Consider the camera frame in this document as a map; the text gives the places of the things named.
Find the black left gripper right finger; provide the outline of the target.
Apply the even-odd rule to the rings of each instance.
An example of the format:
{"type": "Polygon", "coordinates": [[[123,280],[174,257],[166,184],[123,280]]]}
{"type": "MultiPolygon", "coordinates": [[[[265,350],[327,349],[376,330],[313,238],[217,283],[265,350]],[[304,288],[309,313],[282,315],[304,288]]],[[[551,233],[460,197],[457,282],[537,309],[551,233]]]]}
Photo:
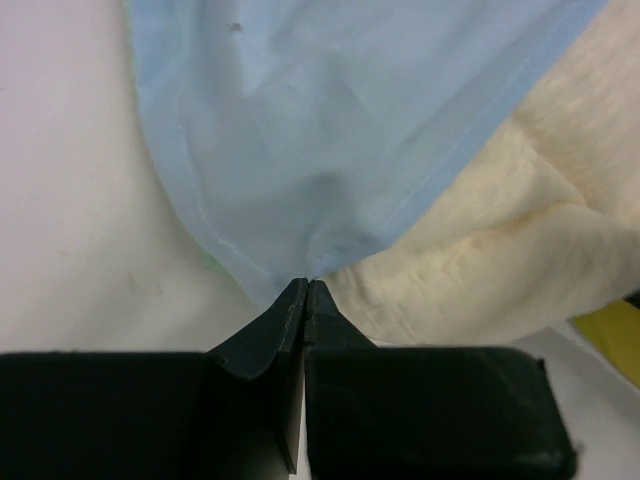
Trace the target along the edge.
{"type": "Polygon", "coordinates": [[[543,360],[512,347],[379,347],[327,286],[306,306],[316,479],[571,479],[578,454],[543,360]]]}

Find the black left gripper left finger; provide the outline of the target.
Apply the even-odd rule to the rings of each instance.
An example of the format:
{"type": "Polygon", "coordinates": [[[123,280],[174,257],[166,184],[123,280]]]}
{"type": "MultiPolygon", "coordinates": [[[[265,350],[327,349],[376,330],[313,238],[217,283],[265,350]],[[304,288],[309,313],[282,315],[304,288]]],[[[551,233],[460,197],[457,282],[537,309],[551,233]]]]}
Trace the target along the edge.
{"type": "Polygon", "coordinates": [[[286,479],[308,283],[207,352],[1,358],[5,479],[286,479]]]}

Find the cream yellow-edged pillow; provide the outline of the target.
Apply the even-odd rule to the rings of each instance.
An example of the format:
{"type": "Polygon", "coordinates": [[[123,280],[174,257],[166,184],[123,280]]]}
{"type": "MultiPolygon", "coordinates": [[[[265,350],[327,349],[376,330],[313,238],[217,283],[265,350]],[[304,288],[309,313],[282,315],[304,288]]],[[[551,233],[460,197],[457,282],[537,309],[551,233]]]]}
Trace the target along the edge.
{"type": "Polygon", "coordinates": [[[414,227],[326,282],[382,343],[500,344],[574,319],[637,382],[638,3],[607,3],[414,227]]]}

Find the light blue pillowcase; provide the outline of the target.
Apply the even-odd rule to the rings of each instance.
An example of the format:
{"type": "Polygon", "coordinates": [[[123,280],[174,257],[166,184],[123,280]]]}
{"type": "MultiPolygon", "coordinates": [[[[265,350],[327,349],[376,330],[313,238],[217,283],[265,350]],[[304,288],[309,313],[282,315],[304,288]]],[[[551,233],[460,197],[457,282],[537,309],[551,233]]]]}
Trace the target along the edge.
{"type": "Polygon", "coordinates": [[[179,219],[256,304],[390,247],[599,1],[131,1],[179,219]]]}

